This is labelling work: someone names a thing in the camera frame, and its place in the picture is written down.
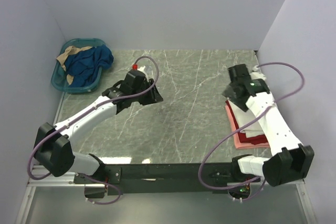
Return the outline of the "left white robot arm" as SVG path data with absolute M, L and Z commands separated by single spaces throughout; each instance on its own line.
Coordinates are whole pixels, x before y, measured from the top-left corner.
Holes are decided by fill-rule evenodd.
M 33 157 L 55 177 L 66 172 L 86 174 L 93 183 L 105 176 L 105 164 L 92 154 L 80 154 L 71 144 L 101 122 L 111 118 L 133 102 L 150 105 L 163 101 L 156 88 L 157 79 L 149 79 L 139 70 L 130 70 L 123 80 L 106 89 L 92 104 L 55 125 L 43 124 L 36 136 Z

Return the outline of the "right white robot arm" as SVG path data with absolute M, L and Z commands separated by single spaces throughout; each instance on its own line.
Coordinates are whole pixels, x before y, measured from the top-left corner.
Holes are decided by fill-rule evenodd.
M 230 175 L 241 182 L 248 175 L 264 177 L 270 186 L 306 178 L 314 158 L 310 145 L 304 146 L 280 114 L 273 94 L 262 78 L 255 78 L 245 64 L 228 68 L 230 83 L 223 92 L 244 115 L 257 118 L 271 158 L 243 155 L 232 159 Z

